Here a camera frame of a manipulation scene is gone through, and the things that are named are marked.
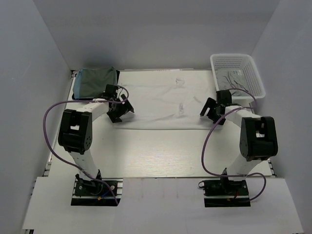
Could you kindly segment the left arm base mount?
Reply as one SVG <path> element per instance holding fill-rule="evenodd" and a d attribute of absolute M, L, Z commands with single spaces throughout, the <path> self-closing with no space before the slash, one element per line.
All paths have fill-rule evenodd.
<path fill-rule="evenodd" d="M 97 179 L 106 182 L 108 188 L 103 183 L 82 179 L 79 174 L 75 177 L 71 206 L 116 207 L 118 204 L 115 199 L 120 202 L 123 189 L 122 178 L 101 178 L 98 173 Z"/>

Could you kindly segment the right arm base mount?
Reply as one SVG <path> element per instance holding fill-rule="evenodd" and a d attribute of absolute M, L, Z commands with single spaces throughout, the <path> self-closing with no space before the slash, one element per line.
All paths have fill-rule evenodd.
<path fill-rule="evenodd" d="M 245 177 L 202 180 L 198 187 L 204 192 L 206 208 L 250 207 L 251 201 Z"/>

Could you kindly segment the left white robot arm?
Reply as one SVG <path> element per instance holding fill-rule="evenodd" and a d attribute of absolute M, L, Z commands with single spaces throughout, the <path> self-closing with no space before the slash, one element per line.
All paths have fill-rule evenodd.
<path fill-rule="evenodd" d="M 79 178 L 87 180 L 86 189 L 94 195 L 103 189 L 100 170 L 90 151 L 93 141 L 93 122 L 106 114 L 112 123 L 122 122 L 121 117 L 134 108 L 128 100 L 129 92 L 120 85 L 107 85 L 105 91 L 91 100 L 75 100 L 85 105 L 63 112 L 58 144 L 67 151 L 79 170 Z"/>

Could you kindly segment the white t-shirt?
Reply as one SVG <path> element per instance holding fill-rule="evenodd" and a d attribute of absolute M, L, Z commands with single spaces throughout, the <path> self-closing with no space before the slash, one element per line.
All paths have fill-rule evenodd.
<path fill-rule="evenodd" d="M 119 85 L 129 91 L 134 112 L 114 125 L 131 130 L 209 130 L 213 122 L 201 117 L 207 98 L 215 98 L 211 71 L 122 71 Z"/>

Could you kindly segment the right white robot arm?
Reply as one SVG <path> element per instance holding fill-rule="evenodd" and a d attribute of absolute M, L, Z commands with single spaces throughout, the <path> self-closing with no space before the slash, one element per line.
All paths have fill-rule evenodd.
<path fill-rule="evenodd" d="M 248 176 L 263 176 L 261 173 L 251 173 L 251 171 L 256 165 L 278 153 L 273 117 L 256 115 L 249 108 L 233 103 L 230 90 L 217 91 L 216 99 L 209 97 L 200 116 L 207 116 L 213 121 L 202 148 L 201 164 L 208 174 L 225 178 L 220 182 L 223 193 L 232 194 L 238 188 L 237 181 L 244 180 Z M 230 121 L 240 128 L 240 154 L 229 167 L 224 169 L 223 173 L 216 174 L 210 172 L 204 165 L 205 149 L 213 130 L 219 125 L 222 126 L 225 121 Z"/>

